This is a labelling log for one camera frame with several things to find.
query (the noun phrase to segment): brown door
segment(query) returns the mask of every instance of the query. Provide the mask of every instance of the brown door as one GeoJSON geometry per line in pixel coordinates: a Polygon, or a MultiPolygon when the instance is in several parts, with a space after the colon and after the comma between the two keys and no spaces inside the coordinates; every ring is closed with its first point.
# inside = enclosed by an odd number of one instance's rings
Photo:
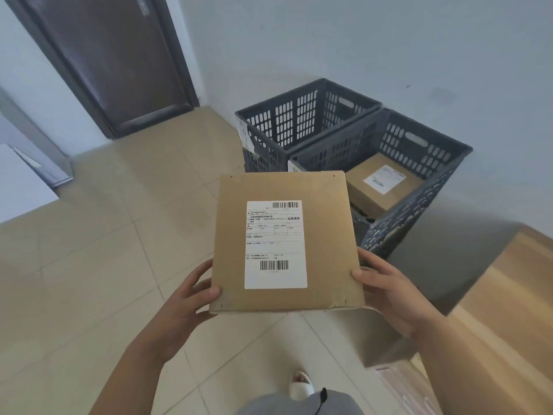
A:
{"type": "Polygon", "coordinates": [[[115,137],[197,104],[152,1],[21,0],[115,137]]]}

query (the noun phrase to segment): door frame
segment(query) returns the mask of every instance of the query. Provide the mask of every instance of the door frame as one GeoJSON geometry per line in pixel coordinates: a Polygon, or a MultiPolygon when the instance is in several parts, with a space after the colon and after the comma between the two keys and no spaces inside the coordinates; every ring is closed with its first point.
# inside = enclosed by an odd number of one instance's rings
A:
{"type": "MultiPolygon", "coordinates": [[[[169,7],[165,0],[145,0],[149,5],[150,10],[155,14],[162,30],[162,36],[166,43],[167,50],[171,56],[181,88],[183,89],[185,96],[190,99],[190,110],[195,107],[199,107],[200,103],[190,77],[190,72],[186,65],[186,60],[183,55],[183,51],[180,46],[179,37],[176,34],[173,20],[169,12],[169,7]]],[[[46,58],[52,63],[54,69],[58,72],[61,78],[69,86],[69,89],[73,92],[75,97],[83,105],[87,113],[91,116],[94,122],[100,127],[102,133],[109,139],[121,138],[128,135],[130,132],[117,132],[115,127],[111,124],[107,115],[101,109],[100,105],[96,102],[90,91],[81,81],[78,74],[75,72],[71,64],[66,60],[61,53],[55,42],[46,33],[39,21],[36,20],[34,13],[26,6],[23,0],[5,0],[8,6],[12,9],[13,13],[25,27],[27,32],[31,35],[33,40],[37,43],[40,50],[44,53],[46,58]]],[[[175,116],[186,113],[178,112],[175,116]]],[[[147,122],[143,122],[139,125],[133,126],[133,131],[140,131],[143,128],[147,128],[151,125],[167,119],[167,116],[163,116],[160,119],[153,119],[147,122]]]]}

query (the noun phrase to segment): barcode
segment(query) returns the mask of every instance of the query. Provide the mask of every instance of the barcode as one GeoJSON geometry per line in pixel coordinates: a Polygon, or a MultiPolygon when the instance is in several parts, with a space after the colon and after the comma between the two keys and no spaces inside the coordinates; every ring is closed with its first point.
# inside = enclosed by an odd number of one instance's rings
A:
{"type": "Polygon", "coordinates": [[[298,208],[298,201],[273,202],[273,208],[298,208]]]}
{"type": "Polygon", "coordinates": [[[259,261],[259,269],[262,271],[288,269],[288,261],[259,261]]]}

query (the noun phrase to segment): hand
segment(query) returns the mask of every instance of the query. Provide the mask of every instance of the hand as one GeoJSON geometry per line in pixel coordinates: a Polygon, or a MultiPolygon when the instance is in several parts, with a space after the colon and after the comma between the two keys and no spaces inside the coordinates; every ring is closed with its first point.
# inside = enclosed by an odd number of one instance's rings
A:
{"type": "Polygon", "coordinates": [[[381,313],[400,334],[413,337],[428,321],[444,317],[396,267],[364,249],[357,248],[357,253],[371,266],[352,271],[364,284],[367,307],[381,313]]]}
{"type": "Polygon", "coordinates": [[[200,324],[214,317],[208,311],[196,313],[219,295],[220,288],[211,286],[211,278],[198,282],[213,266],[213,259],[199,265],[163,304],[154,318],[138,334],[132,345],[146,351],[156,362],[166,363],[175,356],[200,324]]]}

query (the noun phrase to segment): person's left hand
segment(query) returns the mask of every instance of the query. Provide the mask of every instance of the person's left hand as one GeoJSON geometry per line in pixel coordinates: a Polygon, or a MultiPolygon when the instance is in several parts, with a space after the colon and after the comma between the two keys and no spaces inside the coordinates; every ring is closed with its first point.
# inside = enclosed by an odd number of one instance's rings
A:
{"type": "Polygon", "coordinates": [[[219,296],[220,288],[211,286],[211,278],[198,282],[213,265],[213,259],[199,265],[163,304],[154,318],[134,340],[134,345],[147,352],[159,363],[175,356],[202,322],[214,317],[208,311],[196,313],[219,296]]]}

